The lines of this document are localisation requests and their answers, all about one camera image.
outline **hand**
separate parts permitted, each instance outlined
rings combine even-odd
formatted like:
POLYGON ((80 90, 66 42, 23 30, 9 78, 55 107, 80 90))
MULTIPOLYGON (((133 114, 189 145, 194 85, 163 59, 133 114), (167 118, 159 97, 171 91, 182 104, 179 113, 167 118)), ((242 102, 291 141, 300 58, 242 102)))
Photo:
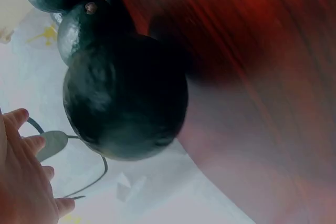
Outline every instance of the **hand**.
POLYGON ((45 146, 41 136, 21 138, 18 129, 28 111, 0 111, 0 223, 56 224, 75 208, 70 198, 54 199, 54 169, 42 167, 35 155, 45 146))

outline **finger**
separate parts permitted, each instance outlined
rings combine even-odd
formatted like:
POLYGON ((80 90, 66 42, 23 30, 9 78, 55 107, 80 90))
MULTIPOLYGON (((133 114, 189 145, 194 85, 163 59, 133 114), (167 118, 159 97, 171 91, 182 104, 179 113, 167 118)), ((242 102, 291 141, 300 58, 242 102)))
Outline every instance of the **finger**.
POLYGON ((46 146, 46 139, 42 136, 30 136, 23 138, 22 143, 36 156, 36 154, 46 146))
POLYGON ((55 199, 58 208, 58 216, 62 218, 68 213, 72 212, 75 208, 75 201, 71 198, 55 199))
POLYGON ((7 153, 7 134, 5 122, 0 109, 0 157, 4 160, 7 153))
POLYGON ((29 118, 29 113, 26 109, 18 109, 12 112, 6 113, 3 115, 4 117, 8 118, 13 127, 18 131, 19 128, 27 122, 29 118))
POLYGON ((54 168, 51 167, 51 166, 43 166, 42 169, 43 169, 44 174, 45 174, 46 177, 48 178, 48 180, 51 181, 52 178, 53 178, 54 175, 55 175, 55 170, 54 170, 54 168))

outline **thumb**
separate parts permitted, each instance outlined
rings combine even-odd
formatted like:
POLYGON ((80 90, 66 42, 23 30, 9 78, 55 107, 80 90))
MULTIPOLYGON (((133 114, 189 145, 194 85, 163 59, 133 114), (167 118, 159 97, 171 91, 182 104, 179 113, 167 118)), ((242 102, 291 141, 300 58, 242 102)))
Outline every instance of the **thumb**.
POLYGON ((7 134, 4 117, 0 108, 0 164, 6 160, 7 154, 7 134))
POLYGON ((58 208, 58 216, 62 218, 64 215, 72 212, 75 208, 75 200, 71 198, 55 199, 58 208))

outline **red wood surface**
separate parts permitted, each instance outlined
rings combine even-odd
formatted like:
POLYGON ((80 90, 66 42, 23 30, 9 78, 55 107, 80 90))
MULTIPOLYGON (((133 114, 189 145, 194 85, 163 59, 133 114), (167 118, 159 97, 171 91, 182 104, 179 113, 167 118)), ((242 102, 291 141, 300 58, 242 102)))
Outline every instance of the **red wood surface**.
POLYGON ((192 52, 180 141, 205 175, 257 223, 336 223, 336 0, 124 1, 192 52))

